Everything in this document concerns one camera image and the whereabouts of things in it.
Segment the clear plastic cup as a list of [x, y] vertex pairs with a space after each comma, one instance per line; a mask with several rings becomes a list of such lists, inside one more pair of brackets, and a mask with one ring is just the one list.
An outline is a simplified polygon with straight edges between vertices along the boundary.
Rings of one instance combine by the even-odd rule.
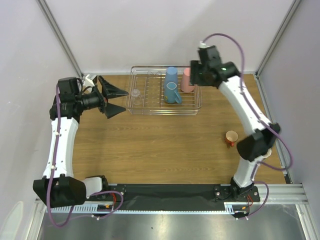
[[131, 101], [133, 105], [141, 105], [143, 103], [143, 96], [139, 89], [133, 89], [131, 91]]

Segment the pink plastic cup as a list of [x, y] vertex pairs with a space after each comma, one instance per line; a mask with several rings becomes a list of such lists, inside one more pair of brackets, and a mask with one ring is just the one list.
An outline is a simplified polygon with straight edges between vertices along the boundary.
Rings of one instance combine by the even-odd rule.
[[191, 68], [185, 68], [182, 74], [182, 79], [180, 82], [180, 89], [184, 93], [191, 93], [195, 86], [190, 85]]

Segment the red ceramic mug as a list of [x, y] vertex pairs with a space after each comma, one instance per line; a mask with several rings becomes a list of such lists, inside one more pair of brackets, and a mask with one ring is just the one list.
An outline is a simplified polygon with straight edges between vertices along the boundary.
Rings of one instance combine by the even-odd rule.
[[239, 135], [236, 131], [229, 130], [225, 133], [225, 142], [230, 146], [233, 147], [237, 142]]

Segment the light blue plastic cup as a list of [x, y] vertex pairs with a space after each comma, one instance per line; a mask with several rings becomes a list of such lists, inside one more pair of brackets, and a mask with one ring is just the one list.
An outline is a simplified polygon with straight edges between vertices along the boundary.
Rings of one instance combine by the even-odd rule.
[[174, 66], [170, 66], [166, 69], [165, 78], [164, 78], [164, 87], [168, 83], [173, 82], [178, 85], [178, 69]]

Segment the blue patterned cup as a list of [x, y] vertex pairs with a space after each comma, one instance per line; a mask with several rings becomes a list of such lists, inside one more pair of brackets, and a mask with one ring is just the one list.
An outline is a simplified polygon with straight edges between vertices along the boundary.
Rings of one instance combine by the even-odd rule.
[[182, 103], [182, 98], [178, 92], [178, 86], [175, 82], [168, 82], [164, 86], [164, 101], [168, 104]]

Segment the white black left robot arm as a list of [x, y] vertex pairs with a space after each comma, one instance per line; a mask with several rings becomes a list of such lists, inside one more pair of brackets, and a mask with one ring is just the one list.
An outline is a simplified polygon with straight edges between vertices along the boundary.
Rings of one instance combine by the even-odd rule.
[[49, 208], [82, 205], [95, 196], [109, 197], [110, 188], [104, 175], [78, 180], [73, 172], [73, 152], [80, 118], [84, 111], [98, 109], [108, 119], [126, 109], [109, 102], [129, 93], [106, 81], [101, 75], [85, 78], [65, 77], [58, 80], [52, 107], [51, 143], [41, 179], [34, 180], [33, 190]]

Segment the dark blue paper cup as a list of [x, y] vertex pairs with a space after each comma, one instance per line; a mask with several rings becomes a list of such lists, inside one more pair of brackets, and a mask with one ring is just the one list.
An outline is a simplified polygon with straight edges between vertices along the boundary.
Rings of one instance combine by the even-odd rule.
[[271, 156], [271, 154], [272, 154], [272, 149], [270, 148], [267, 150], [266, 154], [262, 155], [262, 159], [263, 160], [267, 159], [268, 157]]

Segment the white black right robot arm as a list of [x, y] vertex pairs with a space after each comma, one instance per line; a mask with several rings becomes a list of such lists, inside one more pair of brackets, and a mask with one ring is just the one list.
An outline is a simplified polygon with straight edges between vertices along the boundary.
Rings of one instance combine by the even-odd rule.
[[216, 46], [202, 42], [198, 55], [199, 60], [190, 62], [190, 84], [217, 88], [235, 110], [246, 134], [236, 145], [240, 159], [230, 180], [231, 197], [242, 201], [253, 188], [257, 168], [268, 158], [281, 128], [262, 113], [242, 82], [241, 72], [233, 62], [222, 62]]

